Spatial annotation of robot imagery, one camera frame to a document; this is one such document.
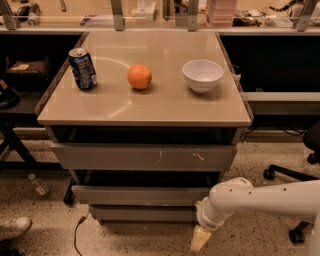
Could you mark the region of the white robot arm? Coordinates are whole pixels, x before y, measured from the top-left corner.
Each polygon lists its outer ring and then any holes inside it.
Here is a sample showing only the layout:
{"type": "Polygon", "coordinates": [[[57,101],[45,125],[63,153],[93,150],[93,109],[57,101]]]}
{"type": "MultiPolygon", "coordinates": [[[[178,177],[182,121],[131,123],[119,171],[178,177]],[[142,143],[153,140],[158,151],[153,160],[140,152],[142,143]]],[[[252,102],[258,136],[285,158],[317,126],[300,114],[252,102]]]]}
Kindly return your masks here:
{"type": "Polygon", "coordinates": [[[196,203],[198,225],[190,249],[199,252],[211,233],[235,213],[258,211],[313,223],[307,256],[320,256],[320,181],[254,187],[243,177],[216,184],[196,203]]]}

